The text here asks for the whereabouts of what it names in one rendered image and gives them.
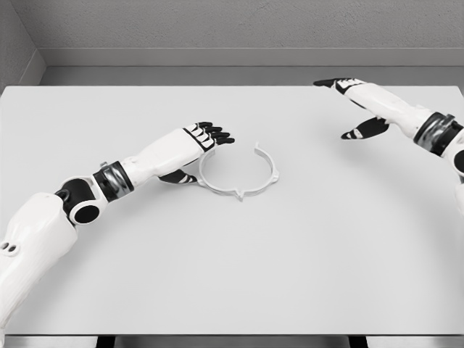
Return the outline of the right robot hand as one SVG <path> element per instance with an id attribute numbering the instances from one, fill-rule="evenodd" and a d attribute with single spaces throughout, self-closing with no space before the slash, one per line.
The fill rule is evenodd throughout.
<path id="1" fill-rule="evenodd" d="M 330 78 L 317 80 L 313 83 L 317 87 L 327 87 L 338 91 L 352 103 L 371 112 L 374 117 L 360 123 L 352 130 L 343 133 L 344 140 L 359 140 L 372 138 L 386 132 L 389 124 L 387 107 L 393 105 L 393 97 L 381 87 L 359 80 L 357 78 Z"/>

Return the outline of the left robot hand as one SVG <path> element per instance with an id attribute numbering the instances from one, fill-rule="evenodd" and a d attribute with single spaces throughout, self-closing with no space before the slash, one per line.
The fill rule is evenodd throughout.
<path id="1" fill-rule="evenodd" d="M 149 176 L 175 184 L 196 183 L 194 175 L 182 167 L 196 161 L 206 152 L 235 139 L 211 122 L 200 122 L 179 128 L 149 145 L 139 155 L 139 165 L 145 165 Z"/>

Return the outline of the thin white pipe clamp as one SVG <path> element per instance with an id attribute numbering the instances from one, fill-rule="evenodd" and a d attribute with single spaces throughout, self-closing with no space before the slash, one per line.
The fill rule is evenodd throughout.
<path id="1" fill-rule="evenodd" d="M 262 185 L 258 186 L 257 188 L 251 189 L 240 189 L 240 188 L 220 188 L 212 183 L 210 183 L 206 177 L 204 176 L 204 167 L 211 157 L 215 155 L 215 150 L 211 150 L 203 154 L 199 158 L 199 174 L 197 176 L 197 183 L 210 191 L 222 195 L 222 196 L 234 196 L 240 202 L 244 200 L 245 197 L 248 196 L 257 196 L 264 191 L 266 191 L 271 185 L 278 182 L 280 178 L 280 172 L 276 167 L 276 163 L 274 159 L 270 156 L 270 154 L 265 151 L 261 146 L 260 143 L 257 141 L 254 145 L 254 153 L 258 156 L 261 156 L 270 166 L 270 177 L 267 179 Z"/>

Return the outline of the wide white table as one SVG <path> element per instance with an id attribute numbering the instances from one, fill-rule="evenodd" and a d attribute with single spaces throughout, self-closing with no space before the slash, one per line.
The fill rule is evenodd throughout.
<path id="1" fill-rule="evenodd" d="M 156 178 L 109 204 L 40 281 L 9 335 L 464 334 L 464 220 L 450 165 L 316 87 L 10 86 L 0 96 L 1 218 L 35 193 L 199 121 L 235 143 L 207 178 Z"/>

